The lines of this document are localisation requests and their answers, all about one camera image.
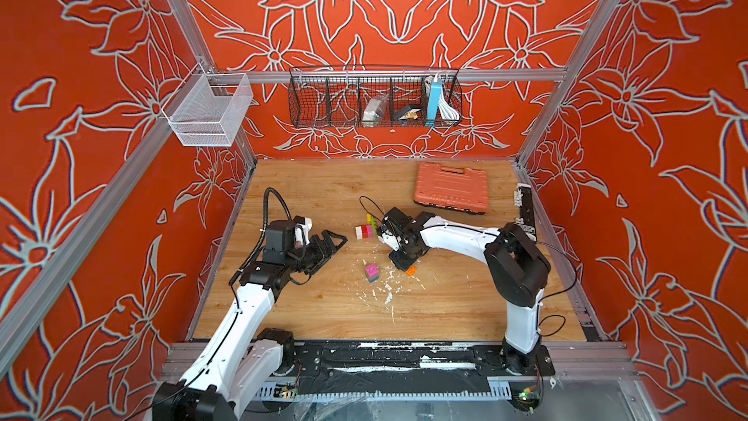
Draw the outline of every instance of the orange wall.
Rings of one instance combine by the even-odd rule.
[[[665,419],[748,417],[746,9],[622,0],[529,165]]]
[[[598,0],[188,0],[222,70],[295,65],[563,67]],[[548,82],[465,86],[449,129],[295,129],[286,89],[255,87],[245,129],[256,153],[303,157],[516,154]]]
[[[147,134],[194,59],[164,0],[4,0],[0,316]],[[244,177],[171,137],[18,359],[3,419],[121,419],[182,341]]]

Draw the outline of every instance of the plastic bag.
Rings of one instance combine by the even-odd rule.
[[[366,109],[363,110],[361,125],[363,127],[374,127],[379,124],[387,113],[387,105],[389,101],[390,97],[387,95],[379,95],[371,98]]]

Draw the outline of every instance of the small box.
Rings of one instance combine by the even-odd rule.
[[[485,171],[467,167],[421,163],[413,201],[425,207],[484,214],[489,210],[489,177]]]
[[[374,237],[374,228],[372,228],[372,225],[362,224],[361,226],[356,227],[356,238],[364,239],[372,237]]]
[[[367,276],[369,283],[373,283],[379,278],[379,267],[376,266],[376,263],[367,265],[363,272]]]

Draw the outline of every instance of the white wire basket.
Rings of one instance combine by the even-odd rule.
[[[246,75],[229,96],[217,96],[201,75],[169,117],[169,125],[184,146],[231,146],[253,96]]]

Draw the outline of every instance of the wooden floor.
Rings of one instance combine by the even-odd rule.
[[[474,226],[501,227],[518,216],[512,199],[517,178],[510,162],[443,164],[489,174],[489,212],[472,216],[426,210]],[[366,222],[358,202],[361,195],[377,201],[385,212],[396,206],[415,216],[424,210],[412,200],[417,166],[417,161],[260,161],[194,336],[211,337],[229,308],[233,295],[226,283],[259,238],[263,192],[273,187],[291,215],[312,218],[313,234],[329,229],[349,241],[309,283],[289,283],[259,329],[283,328],[296,338],[308,339],[501,340],[506,305],[485,265],[431,249],[410,277],[392,265],[387,257],[390,249],[377,238],[356,239],[355,226]],[[271,221],[284,217],[272,196],[269,217]],[[364,262],[379,266],[378,281],[368,283],[364,278]],[[553,269],[546,294],[561,289]],[[566,317],[564,328],[548,340],[585,340],[566,295],[548,298],[543,304],[542,315]],[[549,318],[543,333],[555,331],[560,321]]]

